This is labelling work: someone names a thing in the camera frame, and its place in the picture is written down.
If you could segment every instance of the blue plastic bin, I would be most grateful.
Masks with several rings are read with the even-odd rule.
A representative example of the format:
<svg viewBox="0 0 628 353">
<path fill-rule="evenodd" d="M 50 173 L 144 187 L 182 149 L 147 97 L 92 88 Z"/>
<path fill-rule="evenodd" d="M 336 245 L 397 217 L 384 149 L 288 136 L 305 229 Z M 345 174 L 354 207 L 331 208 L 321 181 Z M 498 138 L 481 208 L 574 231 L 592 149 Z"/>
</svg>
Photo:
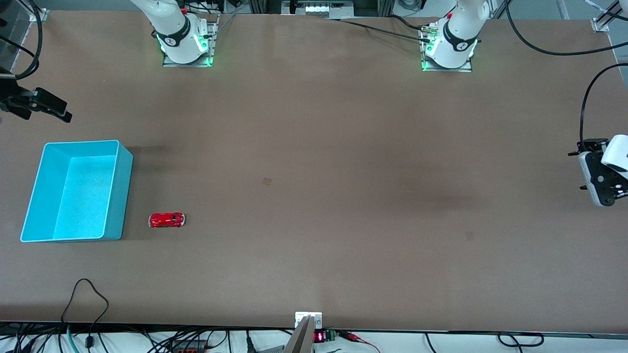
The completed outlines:
<svg viewBox="0 0 628 353">
<path fill-rule="evenodd" d="M 46 144 L 20 239 L 120 239 L 132 165 L 118 140 Z"/>
</svg>

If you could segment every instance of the teal cable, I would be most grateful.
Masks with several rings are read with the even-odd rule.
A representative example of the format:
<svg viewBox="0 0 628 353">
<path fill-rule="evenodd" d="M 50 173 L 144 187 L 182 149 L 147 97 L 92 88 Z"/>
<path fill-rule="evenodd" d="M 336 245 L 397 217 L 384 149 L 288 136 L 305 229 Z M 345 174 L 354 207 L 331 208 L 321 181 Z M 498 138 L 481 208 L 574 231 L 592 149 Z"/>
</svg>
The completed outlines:
<svg viewBox="0 0 628 353">
<path fill-rule="evenodd" d="M 70 341 L 70 347 L 72 347 L 72 350 L 74 351 L 74 353 L 79 353 L 79 350 L 77 349 L 77 346 L 74 344 L 74 340 L 72 339 L 72 334 L 70 333 L 69 325 L 68 325 L 68 329 L 65 331 L 65 334 L 68 335 L 68 341 Z"/>
</svg>

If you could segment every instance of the brown table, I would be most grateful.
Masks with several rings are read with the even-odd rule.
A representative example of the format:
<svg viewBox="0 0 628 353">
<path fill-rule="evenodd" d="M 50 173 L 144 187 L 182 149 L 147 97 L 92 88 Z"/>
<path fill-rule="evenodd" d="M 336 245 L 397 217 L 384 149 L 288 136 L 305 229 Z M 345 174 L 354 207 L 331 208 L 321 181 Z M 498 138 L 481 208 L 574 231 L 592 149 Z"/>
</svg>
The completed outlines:
<svg viewBox="0 0 628 353">
<path fill-rule="evenodd" d="M 586 21 L 518 23 L 544 48 L 609 44 Z M 150 31 L 132 12 L 45 23 L 22 83 L 74 119 L 0 125 L 0 319 L 58 320 L 88 277 L 110 322 L 290 326 L 319 310 L 336 327 L 628 332 L 628 203 L 593 206 L 566 155 L 610 52 L 549 57 L 489 21 L 474 73 L 422 72 L 409 40 L 238 16 L 214 67 L 177 69 Z M 586 137 L 626 133 L 626 98 L 616 71 L 600 79 Z M 43 145 L 92 139 L 135 157 L 122 240 L 20 243 Z M 146 226 L 174 211 L 185 227 Z M 101 310 L 82 286 L 69 318 Z"/>
</svg>

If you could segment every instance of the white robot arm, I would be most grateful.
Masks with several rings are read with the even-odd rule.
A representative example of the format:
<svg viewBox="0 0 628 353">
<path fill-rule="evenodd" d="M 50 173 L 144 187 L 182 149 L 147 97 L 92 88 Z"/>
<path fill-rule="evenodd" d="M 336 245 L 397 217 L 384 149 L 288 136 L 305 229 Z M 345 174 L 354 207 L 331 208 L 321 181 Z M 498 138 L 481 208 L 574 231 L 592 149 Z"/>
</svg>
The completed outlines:
<svg viewBox="0 0 628 353">
<path fill-rule="evenodd" d="M 148 17 L 163 52 L 175 63 L 191 63 L 208 51 L 207 20 L 183 14 L 175 0 L 131 0 Z"/>
<path fill-rule="evenodd" d="M 477 36 L 489 14 L 486 0 L 458 0 L 451 16 L 431 24 L 436 32 L 425 55 L 442 67 L 461 67 L 473 55 Z"/>
</svg>

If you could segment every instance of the red toy car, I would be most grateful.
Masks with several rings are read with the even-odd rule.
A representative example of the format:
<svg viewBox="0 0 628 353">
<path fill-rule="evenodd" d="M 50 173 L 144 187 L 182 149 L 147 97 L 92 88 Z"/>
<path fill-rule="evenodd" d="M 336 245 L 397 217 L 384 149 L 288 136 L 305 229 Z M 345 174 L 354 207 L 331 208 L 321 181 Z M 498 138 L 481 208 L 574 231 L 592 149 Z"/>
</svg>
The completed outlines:
<svg viewBox="0 0 628 353">
<path fill-rule="evenodd" d="M 185 214 L 172 212 L 169 214 L 151 214 L 148 219 L 150 228 L 181 227 L 185 224 Z"/>
</svg>

